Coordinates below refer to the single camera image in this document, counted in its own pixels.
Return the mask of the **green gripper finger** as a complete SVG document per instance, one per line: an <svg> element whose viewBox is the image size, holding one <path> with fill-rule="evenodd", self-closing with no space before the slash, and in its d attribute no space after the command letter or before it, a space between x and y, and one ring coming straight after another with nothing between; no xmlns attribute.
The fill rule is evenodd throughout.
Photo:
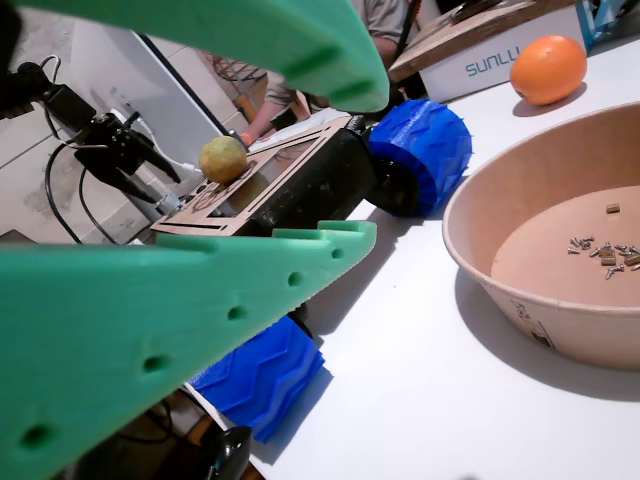
<svg viewBox="0 0 640 480"><path fill-rule="evenodd" d="M77 0L28 7L151 34L277 72L339 110L377 112L389 80L348 1Z"/></svg>
<svg viewBox="0 0 640 480"><path fill-rule="evenodd" d="M1 475L48 479L373 249L367 221L1 248Z"/></svg>

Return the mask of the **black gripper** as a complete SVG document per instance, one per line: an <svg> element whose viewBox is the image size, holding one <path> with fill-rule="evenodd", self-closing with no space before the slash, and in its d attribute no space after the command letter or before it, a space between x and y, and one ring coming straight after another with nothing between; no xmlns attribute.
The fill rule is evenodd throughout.
<svg viewBox="0 0 640 480"><path fill-rule="evenodd" d="M144 162L158 168L174 183L181 182L152 140L134 132L111 113L95 117L82 130L74 156L99 181L147 203L156 200L128 179Z"/></svg>

